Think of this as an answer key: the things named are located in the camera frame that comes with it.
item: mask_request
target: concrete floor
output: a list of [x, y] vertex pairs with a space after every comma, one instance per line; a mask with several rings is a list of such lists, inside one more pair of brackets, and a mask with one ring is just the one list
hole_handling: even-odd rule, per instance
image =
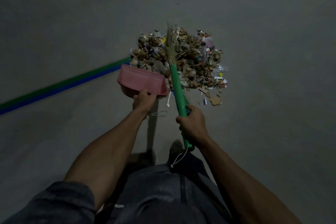
[[[139, 31], [202, 28], [224, 50], [210, 135], [304, 223], [335, 223], [336, 0], [1, 0], [0, 102], [127, 56]], [[0, 221], [62, 179], [132, 100], [118, 73], [0, 117]], [[197, 105], [199, 91], [188, 93]], [[176, 106], [158, 117], [157, 163], [180, 138]], [[142, 124], [134, 152], [146, 149]], [[195, 155], [202, 158], [198, 150]]]

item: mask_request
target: broom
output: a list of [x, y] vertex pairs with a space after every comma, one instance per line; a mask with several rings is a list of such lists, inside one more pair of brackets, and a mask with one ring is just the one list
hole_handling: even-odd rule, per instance
[[[167, 30], [166, 55], [170, 67], [171, 79], [173, 82], [178, 114], [182, 117], [187, 117], [186, 97], [184, 96], [182, 91], [179, 73], [177, 72], [177, 66], [176, 66], [176, 53], [173, 44], [173, 29], [169, 24]], [[191, 143], [189, 143], [189, 141], [186, 139], [186, 136], [183, 133], [182, 137], [184, 142], [184, 148], [188, 149], [189, 151], [193, 151], [195, 147]]]

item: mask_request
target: green broom handle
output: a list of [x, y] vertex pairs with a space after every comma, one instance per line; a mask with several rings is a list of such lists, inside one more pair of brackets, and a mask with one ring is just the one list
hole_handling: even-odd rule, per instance
[[[184, 96], [184, 93], [182, 91], [179, 73], [177, 72], [176, 65], [170, 66], [170, 73], [171, 73], [171, 79], [174, 86], [174, 93], [175, 93], [175, 101], [177, 105], [178, 114], [182, 117], [187, 117], [187, 108], [186, 108], [186, 97]], [[185, 149], [188, 148], [189, 151], [192, 151], [195, 149], [195, 147], [189, 143], [189, 141], [186, 139], [186, 136], [182, 133], [183, 142]]]

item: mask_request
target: pink dustpan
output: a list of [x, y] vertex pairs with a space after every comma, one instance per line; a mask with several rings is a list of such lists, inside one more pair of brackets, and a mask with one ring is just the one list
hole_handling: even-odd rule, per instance
[[161, 74], [148, 72], [128, 65], [121, 65], [118, 76], [121, 90], [128, 97], [139, 94], [141, 90], [148, 90], [163, 97], [168, 94], [165, 77]]

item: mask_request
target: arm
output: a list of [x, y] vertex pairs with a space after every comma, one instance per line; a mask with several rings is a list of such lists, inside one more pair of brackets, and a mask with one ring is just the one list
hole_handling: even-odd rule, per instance
[[150, 113], [155, 94], [143, 90], [134, 96], [133, 111], [116, 127], [90, 143], [76, 158], [64, 181], [80, 182], [94, 194], [98, 210], [110, 197], [132, 152], [142, 121]]
[[176, 122], [207, 160], [233, 218], [239, 223], [301, 223], [264, 185], [241, 169], [208, 135], [202, 111], [188, 105]]

